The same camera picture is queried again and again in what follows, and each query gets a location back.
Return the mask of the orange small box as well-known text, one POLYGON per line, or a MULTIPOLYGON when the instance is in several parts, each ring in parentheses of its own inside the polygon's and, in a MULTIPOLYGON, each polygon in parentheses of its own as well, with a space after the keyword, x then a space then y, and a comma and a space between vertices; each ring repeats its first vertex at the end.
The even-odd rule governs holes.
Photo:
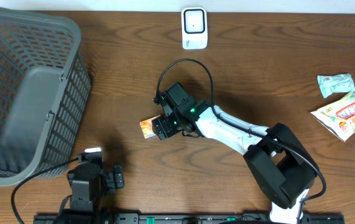
POLYGON ((154 116, 152 118, 146 119, 144 121, 141 121, 139 123, 143 136, 145 139, 151 138, 156 136, 156 134, 154 133, 154 129, 153 129, 153 125, 152 125, 152 121, 156 118, 160 117, 160 115, 154 116))

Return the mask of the yellow snack bag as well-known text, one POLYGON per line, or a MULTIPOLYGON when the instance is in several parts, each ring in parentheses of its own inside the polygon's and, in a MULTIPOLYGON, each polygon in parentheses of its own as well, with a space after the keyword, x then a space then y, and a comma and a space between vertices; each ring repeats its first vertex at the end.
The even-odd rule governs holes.
POLYGON ((355 133, 355 90, 310 113, 341 141, 355 133))

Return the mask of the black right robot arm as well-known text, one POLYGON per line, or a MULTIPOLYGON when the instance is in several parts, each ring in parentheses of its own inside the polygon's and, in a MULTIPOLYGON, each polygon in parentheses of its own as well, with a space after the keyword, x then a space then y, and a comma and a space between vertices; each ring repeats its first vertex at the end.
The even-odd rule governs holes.
POLYGON ((227 145, 243 156, 261 191, 271 200, 270 220, 300 222, 304 199, 319 169, 286 125, 278 123, 268 128, 247 123, 219 106, 196 101, 179 82, 165 91, 158 90, 154 103, 164 111, 152 121, 159 139, 180 133, 227 145))

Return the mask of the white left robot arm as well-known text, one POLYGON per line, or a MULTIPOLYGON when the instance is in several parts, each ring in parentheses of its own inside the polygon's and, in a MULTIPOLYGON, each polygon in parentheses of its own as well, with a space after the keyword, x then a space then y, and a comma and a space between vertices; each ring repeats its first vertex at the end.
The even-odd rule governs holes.
POLYGON ((121 166, 114 166, 111 172, 96 163, 78 165, 67 174, 71 195, 65 198, 59 209, 55 224, 111 223, 110 213, 103 209, 102 200, 117 189, 124 187, 121 166))

